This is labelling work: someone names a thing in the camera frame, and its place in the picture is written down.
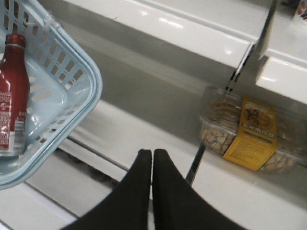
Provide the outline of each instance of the bottle label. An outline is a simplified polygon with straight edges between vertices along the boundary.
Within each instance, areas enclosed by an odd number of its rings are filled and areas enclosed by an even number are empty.
[[[11,92],[0,92],[0,150],[9,150],[11,101]]]
[[[251,98],[243,98],[238,134],[223,157],[255,171],[276,148],[274,108]]]
[[[0,153],[23,152],[26,111],[12,117],[12,93],[0,92]]]

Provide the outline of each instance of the food in container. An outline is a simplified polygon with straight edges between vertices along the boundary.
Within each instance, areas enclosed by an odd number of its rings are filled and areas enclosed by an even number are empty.
[[[213,86],[207,87],[203,95],[200,139],[206,148],[223,157],[237,137],[241,124],[242,100],[241,97],[233,93],[225,92]],[[247,109],[246,113],[253,116],[254,112],[255,110]],[[257,168],[259,171],[269,173],[285,172],[293,168],[296,162],[306,162],[307,157],[306,148],[304,148],[304,137],[306,137],[304,122],[289,111],[275,108],[275,113],[277,135],[274,138],[277,139],[277,146],[273,154]],[[253,130],[251,133],[257,131],[269,136],[270,133],[263,131],[261,128],[273,125],[270,118],[266,113],[258,115],[257,120],[250,120],[252,125],[249,128]],[[253,155],[251,149],[243,149],[242,151],[250,155],[248,157],[257,157],[257,154]]]

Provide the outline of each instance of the white shelf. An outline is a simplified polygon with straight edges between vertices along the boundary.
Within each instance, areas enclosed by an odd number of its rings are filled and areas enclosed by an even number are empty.
[[[283,5],[277,8],[263,50],[267,60],[256,84],[307,104],[307,26],[294,14]]]
[[[193,186],[210,205],[250,230],[305,230],[307,170],[252,172],[205,152]]]
[[[271,4],[271,0],[65,1],[233,68],[257,43]]]

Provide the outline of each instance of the clear plastic container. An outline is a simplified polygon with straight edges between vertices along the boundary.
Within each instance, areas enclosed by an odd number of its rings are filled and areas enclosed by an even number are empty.
[[[200,139],[207,149],[223,156],[236,138],[242,98],[213,86],[206,88],[201,103]],[[259,168],[267,173],[281,173],[295,166],[307,165],[306,125],[297,115],[275,108],[277,149]]]

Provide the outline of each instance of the light blue plastic basket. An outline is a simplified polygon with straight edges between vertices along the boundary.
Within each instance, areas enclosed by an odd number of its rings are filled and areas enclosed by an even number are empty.
[[[11,33],[27,39],[27,147],[21,157],[0,158],[0,189],[30,177],[102,93],[96,64],[36,0],[0,0],[0,53]]]

